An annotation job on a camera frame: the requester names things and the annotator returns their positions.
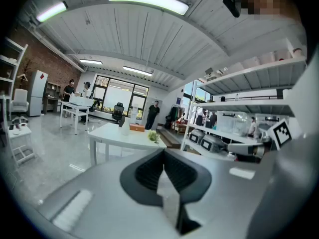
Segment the coat hanger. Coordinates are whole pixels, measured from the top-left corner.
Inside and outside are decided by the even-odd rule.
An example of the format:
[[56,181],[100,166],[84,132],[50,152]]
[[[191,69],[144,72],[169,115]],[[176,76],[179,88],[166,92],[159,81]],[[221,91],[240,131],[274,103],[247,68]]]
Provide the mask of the coat hanger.
[[24,81],[28,81],[28,79],[26,78],[25,74],[21,74],[17,78],[22,79]]

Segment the small plant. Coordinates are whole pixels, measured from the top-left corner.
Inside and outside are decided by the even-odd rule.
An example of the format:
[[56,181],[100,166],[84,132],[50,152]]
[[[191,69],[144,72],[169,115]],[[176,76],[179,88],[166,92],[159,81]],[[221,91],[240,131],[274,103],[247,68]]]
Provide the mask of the small plant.
[[154,141],[155,143],[158,143],[159,138],[160,138],[160,135],[156,133],[156,131],[149,130],[148,139],[150,139],[151,141]]

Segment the white chair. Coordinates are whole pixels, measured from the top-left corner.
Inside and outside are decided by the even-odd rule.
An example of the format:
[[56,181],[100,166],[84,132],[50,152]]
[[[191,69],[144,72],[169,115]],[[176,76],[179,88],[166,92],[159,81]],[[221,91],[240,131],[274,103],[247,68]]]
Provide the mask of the white chair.
[[[28,91],[22,89],[16,89],[14,91],[14,99],[10,103],[10,112],[11,113],[18,113],[18,114],[25,114],[29,108],[29,102],[27,102]],[[18,120],[19,123],[28,122],[28,120],[23,116],[16,116],[12,122]]]

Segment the window frame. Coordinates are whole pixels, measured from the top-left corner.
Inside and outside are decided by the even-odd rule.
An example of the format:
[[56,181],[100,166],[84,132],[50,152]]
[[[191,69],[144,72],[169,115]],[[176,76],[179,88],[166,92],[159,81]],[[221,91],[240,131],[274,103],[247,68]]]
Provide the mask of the window frame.
[[[109,80],[108,80],[108,85],[105,87],[105,86],[101,86],[101,85],[95,84],[96,79],[97,79],[98,77],[108,78],[108,79],[109,79]],[[100,101],[100,102],[102,102],[102,108],[101,108],[101,110],[97,110],[97,111],[103,112],[103,113],[107,113],[107,114],[112,114],[111,112],[105,112],[105,111],[103,111],[103,103],[104,103],[105,96],[106,96],[106,92],[107,92],[107,90],[108,90],[109,83],[110,83],[111,80],[117,80],[117,81],[122,81],[122,82],[125,82],[125,83],[129,83],[129,84],[133,84],[133,90],[132,90],[132,94],[131,94],[131,98],[130,98],[130,102],[129,102],[129,106],[128,106],[128,112],[127,112],[127,115],[125,115],[125,117],[128,117],[129,109],[130,109],[130,108],[131,108],[131,109],[133,108],[133,106],[132,106],[133,96],[137,96],[137,97],[140,97],[140,98],[144,98],[144,99],[145,99],[145,100],[144,100],[144,104],[143,104],[143,108],[138,108],[138,110],[142,111],[142,113],[143,113],[143,112],[144,112],[144,108],[145,108],[146,98],[148,97],[149,90],[150,90],[149,87],[143,86],[143,85],[141,85],[141,84],[135,84],[135,83],[128,82],[128,81],[119,80],[119,79],[117,79],[117,78],[111,78],[111,77],[103,76],[103,75],[97,75],[97,77],[95,78],[94,86],[93,86],[93,93],[94,93],[96,87],[97,87],[97,88],[105,89],[104,95],[103,95],[103,99],[102,99],[102,101]],[[139,94],[135,94],[135,93],[134,93],[134,89],[135,89],[135,86],[136,86],[136,85],[148,89],[146,96],[143,96],[143,95],[139,95]]]
[[[194,88],[194,83],[195,83],[195,81],[192,81],[193,84],[192,84],[191,95],[190,95],[190,94],[187,94],[187,93],[185,93],[185,92],[183,93],[183,97],[189,98],[189,99],[190,99],[190,103],[191,103],[191,101],[193,100],[193,88]],[[201,100],[201,99],[196,98],[196,89],[197,89],[197,88],[195,88],[195,100],[194,100],[194,102],[197,103],[197,104],[198,104],[198,103],[201,103],[201,104],[206,103],[206,95],[207,95],[207,93],[209,93],[209,92],[203,90],[203,91],[205,92],[204,101],[203,101],[203,100]],[[188,110],[187,110],[187,119],[188,119],[188,120],[190,119],[190,117],[189,117],[189,113],[190,113],[190,103],[189,103]]]

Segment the white table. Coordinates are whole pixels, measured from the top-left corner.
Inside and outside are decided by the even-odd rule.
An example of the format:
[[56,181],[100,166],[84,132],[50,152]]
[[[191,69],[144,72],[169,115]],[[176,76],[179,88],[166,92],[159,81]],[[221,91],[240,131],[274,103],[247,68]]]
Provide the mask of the white table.
[[67,113],[71,113],[71,125],[73,125],[73,115],[75,115],[75,124],[74,124],[74,134],[78,134],[78,118],[79,116],[86,116],[85,118],[85,126],[86,130],[88,128],[88,116],[89,116],[89,108],[88,106],[77,106],[70,102],[61,102],[61,109],[60,109],[60,128],[62,128],[62,117],[63,111]]
[[92,132],[88,133],[90,137],[90,156],[91,165],[94,166],[96,162],[96,142],[105,143],[105,160],[109,160],[109,145],[131,149],[165,149],[166,145],[161,139],[155,143],[148,139],[148,130],[144,132],[130,130],[129,135],[122,135],[121,128],[117,124],[107,123]]

